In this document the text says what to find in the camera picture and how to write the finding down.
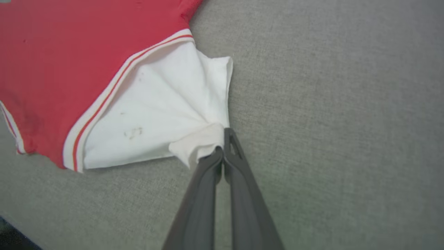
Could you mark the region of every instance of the fabric surface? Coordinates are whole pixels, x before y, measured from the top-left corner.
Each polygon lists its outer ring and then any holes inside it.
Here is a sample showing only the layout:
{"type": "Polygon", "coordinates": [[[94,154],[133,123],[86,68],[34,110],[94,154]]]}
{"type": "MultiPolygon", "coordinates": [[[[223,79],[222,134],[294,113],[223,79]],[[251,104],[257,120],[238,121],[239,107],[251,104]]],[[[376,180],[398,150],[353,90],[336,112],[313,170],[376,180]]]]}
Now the fabric surface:
{"type": "Polygon", "coordinates": [[[86,136],[122,81],[155,50],[192,40],[179,33],[200,2],[1,4],[0,101],[17,150],[81,171],[86,136]]]}
{"type": "MultiPolygon", "coordinates": [[[[286,249],[444,246],[439,0],[208,0],[234,128],[286,249]]],[[[192,173],[174,158],[80,175],[19,157],[0,122],[0,214],[52,249],[160,249],[192,173]]],[[[230,249],[229,186],[216,249],[230,249]]]]}
{"type": "Polygon", "coordinates": [[[223,147],[232,69],[229,57],[210,59],[193,42],[170,45],[139,62],[89,133],[85,168],[173,155],[190,167],[196,155],[223,147]],[[212,124],[221,129],[209,130],[212,124]],[[185,139],[191,134],[193,140],[185,139]]]}

